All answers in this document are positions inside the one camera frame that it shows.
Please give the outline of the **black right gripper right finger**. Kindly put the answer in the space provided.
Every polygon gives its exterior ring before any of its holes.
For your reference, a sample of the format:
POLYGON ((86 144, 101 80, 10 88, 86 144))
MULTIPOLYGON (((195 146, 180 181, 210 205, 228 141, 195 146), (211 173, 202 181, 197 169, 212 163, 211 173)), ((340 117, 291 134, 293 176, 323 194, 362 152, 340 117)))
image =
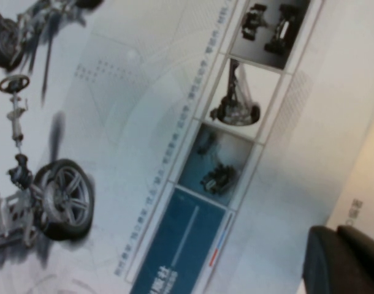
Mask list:
POLYGON ((338 226, 338 234, 351 248, 366 272, 374 276, 374 239, 349 225, 338 226))

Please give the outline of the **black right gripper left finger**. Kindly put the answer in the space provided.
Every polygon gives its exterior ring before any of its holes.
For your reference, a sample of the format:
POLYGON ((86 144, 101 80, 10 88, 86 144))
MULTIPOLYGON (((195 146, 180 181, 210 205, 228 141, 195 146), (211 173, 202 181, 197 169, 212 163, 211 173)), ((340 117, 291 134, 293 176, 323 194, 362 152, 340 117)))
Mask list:
POLYGON ((374 276, 339 236, 338 228, 310 228, 302 279, 307 293, 374 293, 374 276))

